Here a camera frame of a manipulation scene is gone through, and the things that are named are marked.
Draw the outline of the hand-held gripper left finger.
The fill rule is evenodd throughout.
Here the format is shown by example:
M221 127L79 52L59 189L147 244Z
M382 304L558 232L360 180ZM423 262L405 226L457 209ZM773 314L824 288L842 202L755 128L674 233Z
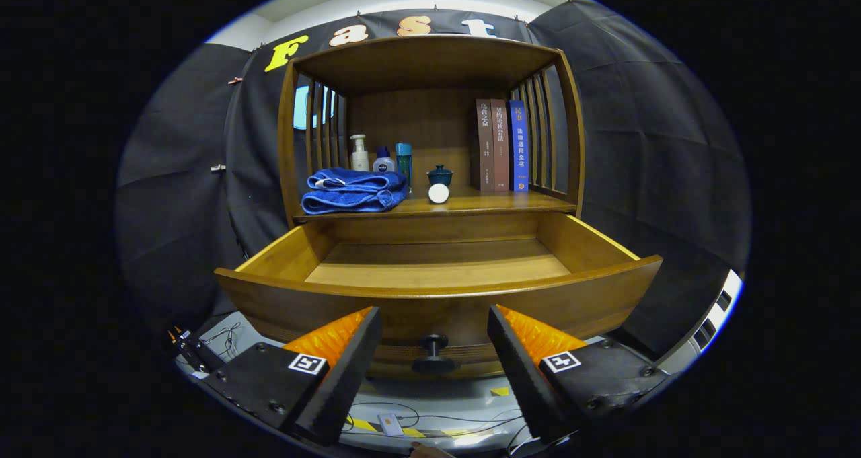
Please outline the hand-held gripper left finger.
M334 445L381 337L379 308L367 307L284 346L259 342L202 385L268 427Z

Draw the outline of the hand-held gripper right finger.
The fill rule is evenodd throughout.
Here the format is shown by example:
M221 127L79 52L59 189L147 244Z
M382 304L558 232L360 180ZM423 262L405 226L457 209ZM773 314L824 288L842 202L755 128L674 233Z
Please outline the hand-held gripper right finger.
M608 438L673 383L673 375L612 339L594 344L501 305L487 317L504 374L532 436Z

